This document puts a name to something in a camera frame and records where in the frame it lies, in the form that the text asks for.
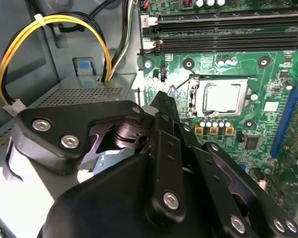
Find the black robotic arm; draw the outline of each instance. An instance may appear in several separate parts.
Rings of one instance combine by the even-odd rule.
[[[43,238],[298,238],[293,219],[218,144],[201,145],[163,92],[145,111],[119,101],[21,112],[5,174],[22,182],[16,151],[59,178],[123,148],[135,155],[56,199]]]

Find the yellow wire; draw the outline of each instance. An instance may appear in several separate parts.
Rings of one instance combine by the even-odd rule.
[[[53,22],[72,22],[75,21],[75,23],[77,24],[82,24],[83,26],[89,28],[95,35],[98,35],[94,30],[93,28],[91,28],[87,23],[81,21],[80,19],[77,19],[75,17],[70,17],[70,16],[63,16],[63,15],[53,15],[53,16],[48,16],[48,17],[45,17],[45,23],[53,23]],[[37,21],[34,21],[33,23],[31,23],[30,25],[28,25],[26,28],[24,28],[22,30],[22,32],[16,37],[16,39],[13,41],[13,43],[11,44],[10,48],[8,49],[8,51],[6,52],[5,56],[4,56],[4,59],[2,60],[2,64],[1,66],[4,65],[5,63],[5,60],[6,60],[6,56],[8,56],[11,52],[11,50],[15,47],[15,45],[18,43],[18,41],[20,39],[22,39],[21,43],[24,41],[24,37],[26,38],[28,35],[30,35],[34,30],[36,30],[37,28],[39,28],[41,26],[41,23],[40,22],[37,22]],[[99,40],[101,42],[101,45],[102,47],[104,48],[104,52],[105,52],[105,56],[106,56],[106,61],[110,60],[110,56],[109,56],[109,53],[107,53],[108,51],[106,50],[106,46],[105,44],[103,43],[103,41],[101,40],[101,38],[99,37]]]
[[[71,23],[82,25],[82,26],[88,28],[97,37],[97,39],[99,40],[99,42],[100,42],[100,44],[101,44],[101,46],[102,46],[102,48],[104,50],[104,54],[105,54],[105,58],[106,58],[106,62],[107,62],[107,73],[106,73],[105,81],[108,81],[110,79],[111,70],[112,70],[111,58],[110,58],[110,54],[108,52],[108,49],[107,49],[105,43],[103,42],[103,40],[101,39],[101,37],[99,36],[99,34],[90,25],[88,25],[86,22],[84,22],[84,21],[82,21],[82,20],[80,20],[78,18],[72,17],[72,16],[52,15],[52,16],[46,16],[46,17],[44,17],[44,23],[45,24],[56,23],[56,22],[71,22]],[[9,49],[4,54],[4,57],[2,58],[1,65],[0,65],[0,96],[1,96],[2,100],[7,105],[8,105],[8,102],[5,100],[5,98],[3,96],[3,93],[1,91],[1,86],[2,86],[4,72],[5,72],[6,68],[8,67],[11,59],[14,56],[14,54],[16,53],[16,51],[19,49],[19,47],[23,43],[23,41],[33,31],[35,31],[36,29],[38,29],[41,26],[42,26],[42,24],[39,21],[34,21],[31,24],[29,24],[28,26],[26,26],[17,35],[17,37],[14,39],[14,41],[10,45]]]

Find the white connector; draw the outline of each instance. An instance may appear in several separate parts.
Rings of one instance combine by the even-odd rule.
[[[157,17],[148,17],[148,26],[156,26],[158,24]]]
[[[26,109],[26,106],[21,102],[20,99],[16,99],[12,105],[6,105],[2,108],[5,109],[11,116],[15,117],[19,112]]]

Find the blue expansion slot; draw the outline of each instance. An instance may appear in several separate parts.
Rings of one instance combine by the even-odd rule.
[[[277,132],[275,134],[273,145],[270,150],[270,155],[272,156],[273,159],[277,158],[277,156],[278,156],[284,136],[286,134],[290,120],[292,118],[292,114],[295,110],[297,100],[298,100],[298,85],[289,94],[288,101],[285,106],[285,110],[283,112],[282,118],[281,118],[279,126],[277,128]]]

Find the cable tie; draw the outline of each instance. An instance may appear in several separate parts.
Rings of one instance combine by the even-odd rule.
[[[39,23],[41,23],[42,26],[46,26],[44,17],[42,14],[36,14],[34,15],[35,20],[37,20]]]

